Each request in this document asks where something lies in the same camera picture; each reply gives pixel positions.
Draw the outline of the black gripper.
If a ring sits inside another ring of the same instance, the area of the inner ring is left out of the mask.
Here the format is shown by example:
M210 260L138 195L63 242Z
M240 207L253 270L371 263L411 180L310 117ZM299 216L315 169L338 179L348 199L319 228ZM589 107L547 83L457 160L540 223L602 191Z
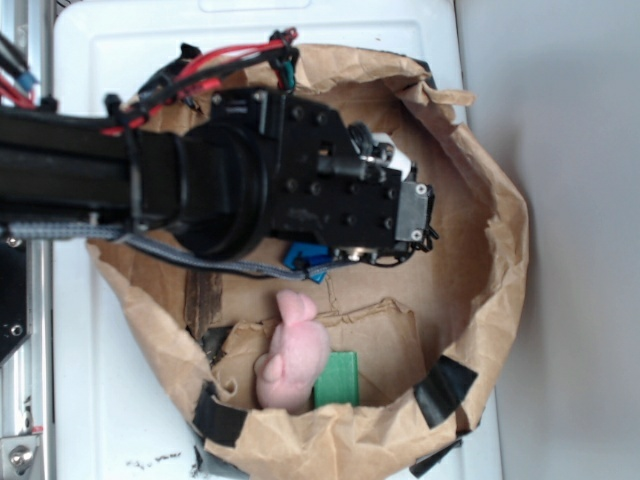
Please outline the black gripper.
M266 89L215 95L212 137L226 147L238 256L266 237L324 245L334 257L403 262L438 239L435 194L417 167L393 166L395 147L331 107Z

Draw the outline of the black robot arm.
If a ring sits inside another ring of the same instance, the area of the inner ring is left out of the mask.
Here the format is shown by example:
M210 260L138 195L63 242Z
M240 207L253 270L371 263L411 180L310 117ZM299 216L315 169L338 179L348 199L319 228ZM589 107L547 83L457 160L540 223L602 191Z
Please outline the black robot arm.
M217 94L184 135L1 112L1 234L124 241L175 264L218 269L265 238L337 260L428 251L434 193L416 167L329 106L266 89Z

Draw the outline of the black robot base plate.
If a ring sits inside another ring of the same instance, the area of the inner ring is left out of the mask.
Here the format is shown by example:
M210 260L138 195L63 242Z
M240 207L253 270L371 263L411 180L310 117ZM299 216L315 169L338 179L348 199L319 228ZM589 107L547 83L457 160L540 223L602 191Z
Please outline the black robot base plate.
M27 310L27 252L22 240L1 239L1 366L30 334Z

